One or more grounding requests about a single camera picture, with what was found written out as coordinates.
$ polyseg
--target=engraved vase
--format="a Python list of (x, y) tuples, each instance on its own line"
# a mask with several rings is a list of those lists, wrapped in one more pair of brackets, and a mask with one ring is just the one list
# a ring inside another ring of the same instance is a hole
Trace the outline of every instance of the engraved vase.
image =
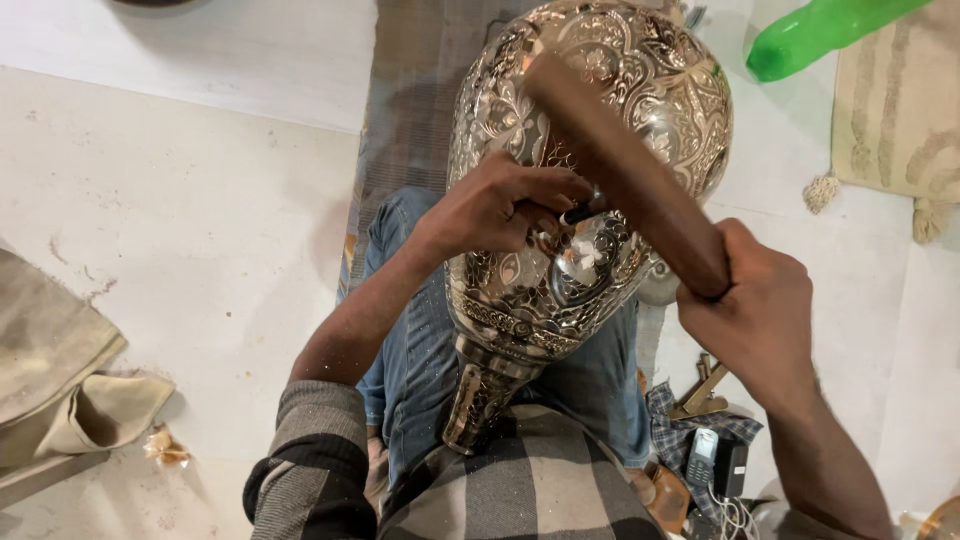
[[(515, 19), (483, 49), (458, 95), (447, 188), (491, 149), (518, 162), (579, 170), (550, 121), (521, 91), (524, 67), (558, 51), (699, 201), (727, 164), (732, 103), (707, 48), (659, 12), (622, 0), (560, 0)], [(514, 393), (575, 350), (626, 300), (672, 297), (676, 279), (618, 211), (516, 254), (472, 252), (446, 263), (461, 377), (443, 440), (473, 454)]]

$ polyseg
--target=knee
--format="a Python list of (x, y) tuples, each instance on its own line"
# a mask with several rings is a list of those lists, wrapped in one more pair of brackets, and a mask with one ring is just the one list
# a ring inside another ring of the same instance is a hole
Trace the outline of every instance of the knee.
[(386, 241), (397, 235), (401, 241), (406, 239), (420, 218), (439, 200), (440, 195), (423, 187), (407, 186), (391, 193), (370, 224), (371, 241)]
[(408, 185), (388, 195), (383, 206), (394, 207), (403, 213), (406, 220), (416, 224), (439, 200), (440, 195), (425, 187)]

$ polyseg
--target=white floor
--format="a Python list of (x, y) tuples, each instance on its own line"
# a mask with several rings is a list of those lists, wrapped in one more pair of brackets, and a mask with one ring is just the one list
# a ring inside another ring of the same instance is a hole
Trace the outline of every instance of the white floor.
[[(800, 190), (828, 169), (835, 58), (768, 86), (742, 67), (756, 29), (797, 3), (709, 4), (700, 33), (736, 121), (708, 213), (807, 264), (828, 398), (891, 509), (928, 511), (960, 493), (960, 219), (920, 247), (905, 198), (845, 186), (824, 215), (806, 211)], [(136, 447), (116, 453), (0, 512), (0, 536), (245, 536), (242, 483), (294, 354), (333, 307), (373, 2), (0, 11), (0, 247), (78, 295), (104, 291), (94, 306), (131, 342), (113, 367), (178, 384), (160, 419), (195, 456), (158, 470)], [(683, 393), (699, 351), (668, 310), (655, 381)], [(758, 411), (734, 378), (718, 390)], [(747, 494), (776, 492), (766, 430), (751, 452)]]

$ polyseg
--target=sleeve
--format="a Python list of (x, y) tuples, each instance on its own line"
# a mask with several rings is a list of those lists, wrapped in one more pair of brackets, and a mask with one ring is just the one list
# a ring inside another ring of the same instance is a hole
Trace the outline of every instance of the sleeve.
[(374, 538), (363, 397), (351, 386), (291, 383), (280, 398), (268, 457), (244, 486), (253, 538)]

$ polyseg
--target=checkered shirt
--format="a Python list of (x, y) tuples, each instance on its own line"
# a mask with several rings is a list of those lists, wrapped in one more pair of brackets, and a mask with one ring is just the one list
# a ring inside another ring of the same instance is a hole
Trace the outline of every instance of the checkered shirt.
[(379, 530), (366, 448), (354, 388), (290, 384), (244, 489), (253, 538), (663, 538), (610, 449), (540, 405), (511, 407), (479, 455), (435, 449), (387, 497)]

